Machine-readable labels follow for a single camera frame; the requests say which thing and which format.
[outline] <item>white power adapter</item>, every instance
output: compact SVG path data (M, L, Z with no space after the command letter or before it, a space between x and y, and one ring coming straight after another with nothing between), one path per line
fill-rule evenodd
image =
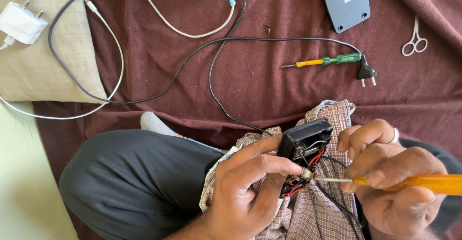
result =
M0 30L8 34L0 50L13 45L16 40L33 44L47 27L48 23L40 18L43 11L34 14L26 8L28 5L29 1L23 5L9 2L0 13Z

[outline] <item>charger prong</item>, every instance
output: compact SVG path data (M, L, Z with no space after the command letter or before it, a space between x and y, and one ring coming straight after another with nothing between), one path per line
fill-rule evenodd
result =
M24 4L21 6L21 9L26 9L26 7L29 5L31 1L29 0L26 0L26 2L24 2Z
M43 10L40 10L40 11L35 15L35 18L40 19L40 17L42 17L42 14L43 14Z

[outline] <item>tester screwdriver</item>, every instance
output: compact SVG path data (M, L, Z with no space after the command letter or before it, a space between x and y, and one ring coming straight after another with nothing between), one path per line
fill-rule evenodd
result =
M366 177L351 178L322 178L313 177L313 180L328 182L350 182L356 185L369 186ZM407 178L402 182L384 189L384 191L400 191L407 187L420 186L427 188L435 194L462 196L462 174L420 174Z
M301 67L301 66L309 66L309 65L317 65L317 64L322 64L323 66L326 66L330 63L336 63L336 64L341 64L341 63L355 63L361 60L361 54L359 53L350 53L350 54L344 54L344 55L337 55L334 58L329 58L329 57L324 57L321 60L313 60L313 61L306 61L306 62L299 62L295 63L292 65L285 65L282 66L281 68L290 68L290 67Z

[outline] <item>gray sock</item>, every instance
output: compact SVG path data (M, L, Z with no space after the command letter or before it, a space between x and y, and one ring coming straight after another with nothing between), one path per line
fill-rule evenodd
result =
M162 122L162 120L160 120L152 112L144 112L143 115L141 116L140 123L141 123L141 129L142 130L153 131L153 132L163 134L163 135L167 135L167 136L185 138L185 139L191 140L193 142L199 143L201 145L204 145L204 146L210 147L212 149L215 149L215 150L217 150L217 151L219 151L221 153L228 152L226 150L220 150L220 149L217 149L215 147L208 146L205 143L198 142L196 140L193 140L193 139L188 138L188 137L184 137L184 136L176 133L175 131L171 130L166 124L164 124L164 122Z

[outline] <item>white floor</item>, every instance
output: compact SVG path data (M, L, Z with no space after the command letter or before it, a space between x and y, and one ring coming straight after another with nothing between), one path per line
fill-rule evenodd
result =
M30 102L18 104L32 112ZM77 240L35 119L0 102L0 239Z

